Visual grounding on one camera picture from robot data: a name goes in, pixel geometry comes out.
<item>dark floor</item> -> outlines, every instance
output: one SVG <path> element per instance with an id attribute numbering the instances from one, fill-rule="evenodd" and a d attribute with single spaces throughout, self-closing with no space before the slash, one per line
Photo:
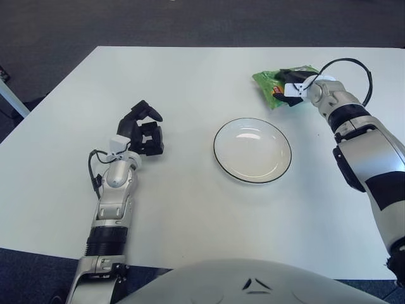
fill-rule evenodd
<path id="1" fill-rule="evenodd" d="M 404 0 L 0 0 L 0 65 L 24 102 L 51 91 L 96 46 L 403 48 Z M 11 108 L 0 98 L 0 110 Z M 0 142 L 13 130 L 0 114 Z M 0 250 L 0 303 L 46 303 L 77 261 Z M 131 268 L 131 291 L 156 269 Z M 392 281 L 344 281 L 405 303 Z"/>

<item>robotic hand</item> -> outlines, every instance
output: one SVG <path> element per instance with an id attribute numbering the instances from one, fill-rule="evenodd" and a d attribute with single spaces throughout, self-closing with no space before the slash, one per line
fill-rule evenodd
<path id="1" fill-rule="evenodd" d="M 123 250 L 138 184 L 139 155 L 162 154 L 164 148 L 161 128 L 156 122 L 138 125 L 137 121 L 147 116 L 159 122 L 163 120 L 142 100 L 120 121 L 117 135 L 109 143 L 110 152 L 93 150 L 89 155 L 90 177 L 99 202 L 85 256 L 79 260 L 67 304 L 116 303 L 127 293 L 128 266 Z M 99 154 L 106 155 L 106 159 L 101 160 Z M 109 164 L 103 176 L 93 175 L 91 160 L 94 155 L 101 163 Z"/>
<path id="2" fill-rule="evenodd" d="M 336 61 L 351 61 L 365 68 L 370 88 L 360 103 L 339 81 L 322 71 Z M 390 254 L 388 268 L 405 287 L 405 147 L 365 105 L 371 97 L 370 71 L 358 60 L 342 58 L 327 64 L 319 74 L 301 75 L 282 70 L 286 81 L 284 101 L 294 106 L 310 101 L 335 134 L 333 155 L 346 182 L 366 192 L 378 230 Z"/>

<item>white table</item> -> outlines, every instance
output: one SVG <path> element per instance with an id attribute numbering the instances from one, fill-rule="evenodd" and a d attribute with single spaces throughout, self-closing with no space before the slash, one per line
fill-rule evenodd
<path id="1" fill-rule="evenodd" d="M 88 153 L 107 149 L 146 99 L 164 118 L 166 148 L 139 172 L 129 263 L 255 258 L 335 279 L 393 279 L 368 198 L 340 174 L 326 121 L 308 103 L 271 111 L 251 78 L 345 56 L 373 72 L 368 110 L 405 141 L 404 50 L 97 47 L 0 145 L 0 246 L 82 256 L 96 207 Z M 362 69 L 337 63 L 328 73 L 364 98 Z M 217 165 L 215 133 L 239 117 L 271 122 L 289 140 L 292 163 L 278 180 L 245 184 Z"/>

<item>ceramic plate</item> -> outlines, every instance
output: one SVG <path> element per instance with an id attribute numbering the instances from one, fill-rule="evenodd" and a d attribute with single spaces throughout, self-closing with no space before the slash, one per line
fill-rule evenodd
<path id="1" fill-rule="evenodd" d="M 274 181 L 287 171 L 291 148 L 272 124 L 239 118 L 224 125 L 214 139 L 214 153 L 221 167 L 246 182 Z"/>

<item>wire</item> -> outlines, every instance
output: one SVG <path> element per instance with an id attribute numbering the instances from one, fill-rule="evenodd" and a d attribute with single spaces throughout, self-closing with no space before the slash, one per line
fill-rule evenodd
<path id="1" fill-rule="evenodd" d="M 307 85 L 307 87 L 305 87 L 303 89 L 303 91 L 305 91 L 306 89 L 308 89 L 311 85 L 313 85 L 313 83 L 315 82 L 315 80 L 319 77 L 319 75 L 321 75 L 323 73 L 323 71 L 325 71 L 330 65 L 333 65 L 335 62 L 338 61 L 349 61 L 349 62 L 353 62 L 359 66 L 361 66 L 367 73 L 367 79 L 368 79 L 368 92 L 367 95 L 363 101 L 363 106 L 366 106 L 368 104 L 368 102 L 370 101 L 371 95 L 373 94 L 373 77 L 371 76 L 371 72 L 370 70 L 367 68 L 367 66 L 365 66 L 361 61 L 354 59 L 354 58 L 339 58 L 339 59 L 335 59 L 332 60 L 331 62 L 328 62 L 326 65 L 323 66 L 323 68 L 320 70 L 320 72 L 315 76 L 315 78 Z M 299 89 L 297 88 L 296 84 L 294 84 L 294 87 L 297 91 L 299 91 Z"/>
<path id="2" fill-rule="evenodd" d="M 99 188 L 98 188 L 98 185 L 97 185 L 97 179 L 94 177 L 93 169 L 91 167 L 91 160 L 92 160 L 93 156 L 96 153 L 97 153 L 97 150 L 93 150 L 93 151 L 90 152 L 89 159 L 87 161 L 87 167 L 89 169 L 90 180 L 91 180 L 91 184 L 93 186 L 93 190 L 96 192 L 97 198 L 100 199 L 100 191 L 99 191 Z"/>

